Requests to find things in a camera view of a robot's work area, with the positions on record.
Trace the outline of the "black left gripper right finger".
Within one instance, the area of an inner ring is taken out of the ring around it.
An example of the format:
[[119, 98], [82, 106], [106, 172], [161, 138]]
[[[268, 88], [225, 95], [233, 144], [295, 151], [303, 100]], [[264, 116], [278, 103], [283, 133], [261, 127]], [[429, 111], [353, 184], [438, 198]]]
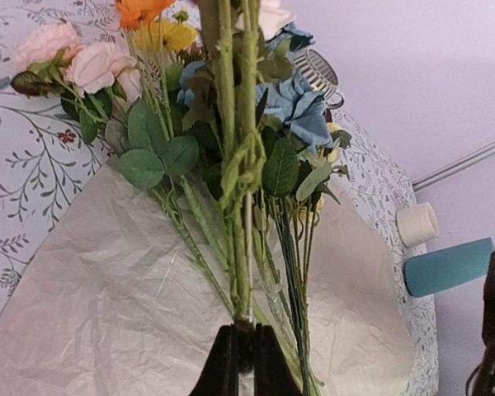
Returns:
[[256, 396], [301, 396], [276, 333], [258, 324], [254, 339], [254, 394]]

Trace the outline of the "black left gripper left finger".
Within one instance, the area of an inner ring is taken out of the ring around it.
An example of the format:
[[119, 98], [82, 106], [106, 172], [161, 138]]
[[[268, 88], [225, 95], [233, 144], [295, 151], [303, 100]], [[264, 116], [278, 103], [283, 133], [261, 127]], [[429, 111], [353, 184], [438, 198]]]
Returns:
[[239, 389], [238, 331], [222, 326], [190, 396], [236, 396]]

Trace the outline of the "teal vase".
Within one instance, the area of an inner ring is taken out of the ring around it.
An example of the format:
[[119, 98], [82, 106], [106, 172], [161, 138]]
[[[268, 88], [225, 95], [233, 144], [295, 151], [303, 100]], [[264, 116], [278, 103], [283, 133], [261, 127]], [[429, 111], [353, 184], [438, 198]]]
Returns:
[[441, 293], [488, 272], [492, 238], [483, 238], [409, 258], [403, 267], [408, 293], [416, 298]]

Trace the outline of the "cream wrapping paper sheet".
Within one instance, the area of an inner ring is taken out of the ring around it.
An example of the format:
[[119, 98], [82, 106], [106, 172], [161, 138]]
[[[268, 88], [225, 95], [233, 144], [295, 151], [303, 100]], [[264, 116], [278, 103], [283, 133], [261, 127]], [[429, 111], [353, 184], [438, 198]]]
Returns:
[[[394, 259], [341, 181], [309, 269], [326, 395], [399, 395], [415, 361]], [[230, 316], [172, 221], [112, 165], [41, 245], [0, 317], [0, 395], [186, 395]]]

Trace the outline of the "flower bouquet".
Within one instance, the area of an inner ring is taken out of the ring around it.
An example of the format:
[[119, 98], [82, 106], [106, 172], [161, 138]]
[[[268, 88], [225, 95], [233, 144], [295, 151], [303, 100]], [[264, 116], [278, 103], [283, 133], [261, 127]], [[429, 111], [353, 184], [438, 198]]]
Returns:
[[254, 377], [256, 326], [276, 333], [302, 395], [317, 395], [307, 291], [324, 196], [345, 176], [350, 135], [294, 66], [314, 39], [277, 1], [118, 1], [126, 46], [87, 44], [61, 21], [12, 56], [12, 89], [56, 96], [86, 144], [104, 140], [117, 169], [155, 197], [196, 266], [218, 278], [185, 221], [222, 267], [218, 294], [238, 331], [239, 380]]

